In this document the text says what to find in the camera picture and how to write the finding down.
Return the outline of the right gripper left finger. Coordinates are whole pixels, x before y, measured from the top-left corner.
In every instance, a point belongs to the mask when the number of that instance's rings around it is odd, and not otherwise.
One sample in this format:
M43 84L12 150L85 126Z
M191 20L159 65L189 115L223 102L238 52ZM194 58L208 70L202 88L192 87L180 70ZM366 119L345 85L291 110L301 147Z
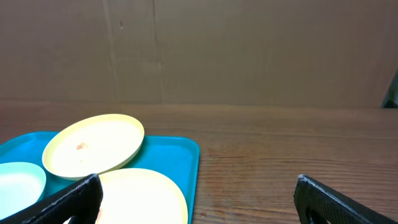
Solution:
M1 224L95 224L102 199L99 175L90 174L1 220Z

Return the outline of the yellow-green plate at back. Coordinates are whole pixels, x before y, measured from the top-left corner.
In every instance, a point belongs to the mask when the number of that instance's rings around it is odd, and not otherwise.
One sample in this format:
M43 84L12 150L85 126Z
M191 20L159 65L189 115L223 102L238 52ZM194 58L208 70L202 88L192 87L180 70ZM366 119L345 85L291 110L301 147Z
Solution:
M144 140L142 123L125 114L102 114L63 129L42 153L44 168L66 180L80 180L126 165Z

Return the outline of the yellow plate at front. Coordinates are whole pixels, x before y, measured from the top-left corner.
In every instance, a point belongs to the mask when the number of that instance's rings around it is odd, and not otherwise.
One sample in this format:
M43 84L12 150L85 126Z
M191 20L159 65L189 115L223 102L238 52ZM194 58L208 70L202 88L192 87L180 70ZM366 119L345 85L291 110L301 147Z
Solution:
M182 191L167 176L149 169L119 169L99 176L103 199L96 224L187 224Z

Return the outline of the light blue plastic plate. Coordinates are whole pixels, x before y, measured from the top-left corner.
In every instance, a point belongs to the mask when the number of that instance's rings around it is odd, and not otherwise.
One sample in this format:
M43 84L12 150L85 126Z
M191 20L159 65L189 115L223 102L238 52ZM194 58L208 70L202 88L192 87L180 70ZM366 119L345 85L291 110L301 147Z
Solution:
M47 177L33 163L1 164L1 219L10 217L42 199Z

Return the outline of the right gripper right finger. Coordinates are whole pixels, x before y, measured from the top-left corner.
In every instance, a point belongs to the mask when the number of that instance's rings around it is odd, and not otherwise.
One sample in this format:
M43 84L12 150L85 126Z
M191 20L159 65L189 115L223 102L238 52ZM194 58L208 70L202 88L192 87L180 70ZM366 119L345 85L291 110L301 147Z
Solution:
M304 174L297 177L294 204L301 224L397 224Z

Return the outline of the teal plastic serving tray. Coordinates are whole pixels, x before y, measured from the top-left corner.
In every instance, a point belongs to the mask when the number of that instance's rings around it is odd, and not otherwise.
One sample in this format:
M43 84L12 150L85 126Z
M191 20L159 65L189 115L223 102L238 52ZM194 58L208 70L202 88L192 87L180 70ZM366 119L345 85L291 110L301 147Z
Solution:
M42 164L42 153L56 131L36 131L20 135L1 144L1 162ZM124 168L143 168L160 172L174 181L182 191L192 223L200 161L199 145L185 137L145 136L138 154Z

